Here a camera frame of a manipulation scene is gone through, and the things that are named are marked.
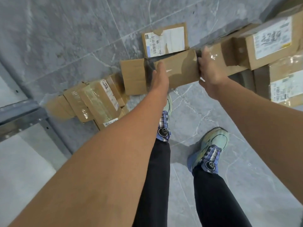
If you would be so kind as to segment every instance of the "person's right arm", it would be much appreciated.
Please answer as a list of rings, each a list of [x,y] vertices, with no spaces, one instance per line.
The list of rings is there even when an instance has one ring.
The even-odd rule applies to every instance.
[[[271,171],[303,204],[303,112],[264,99],[230,80],[204,49],[199,58],[205,88],[220,102]]]

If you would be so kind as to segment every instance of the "gray marble floor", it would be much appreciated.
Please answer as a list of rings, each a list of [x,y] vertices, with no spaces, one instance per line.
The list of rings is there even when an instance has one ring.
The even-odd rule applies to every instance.
[[[119,61],[142,57],[140,33],[186,22],[191,47],[264,20],[282,0],[0,0],[0,61],[25,93],[43,105],[80,81],[120,72]],[[248,145],[232,120],[198,84],[170,92],[169,226],[200,226],[192,176],[184,166],[193,145],[222,126],[231,141],[219,174],[253,226],[300,225],[303,208]],[[132,97],[134,107],[144,96]],[[51,123],[76,151],[97,129],[77,118]]]

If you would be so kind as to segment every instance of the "sneaker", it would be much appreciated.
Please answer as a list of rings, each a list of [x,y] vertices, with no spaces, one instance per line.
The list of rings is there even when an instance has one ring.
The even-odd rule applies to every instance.
[[[159,126],[158,126],[158,133],[157,139],[168,142],[169,137],[171,136],[169,125],[169,116],[172,113],[172,98],[170,95],[167,95],[167,103],[166,106],[163,108],[162,116],[160,118]]]
[[[222,127],[215,127],[202,137],[200,150],[187,159],[187,168],[190,172],[196,167],[209,173],[218,174],[218,161],[220,154],[227,147],[229,133]]]

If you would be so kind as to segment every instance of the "pant leg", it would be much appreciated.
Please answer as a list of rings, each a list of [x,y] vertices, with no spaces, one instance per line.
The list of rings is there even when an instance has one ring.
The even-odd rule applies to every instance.
[[[133,227],[167,226],[169,176],[169,143],[156,139]]]
[[[193,170],[196,209],[203,227],[251,227],[223,178],[197,166]]]

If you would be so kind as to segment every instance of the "forearm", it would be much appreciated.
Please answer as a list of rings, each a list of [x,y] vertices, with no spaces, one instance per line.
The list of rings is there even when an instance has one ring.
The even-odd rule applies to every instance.
[[[152,90],[86,142],[11,226],[131,226],[166,93]]]
[[[274,174],[303,203],[303,112],[227,80],[217,98],[238,129]]]

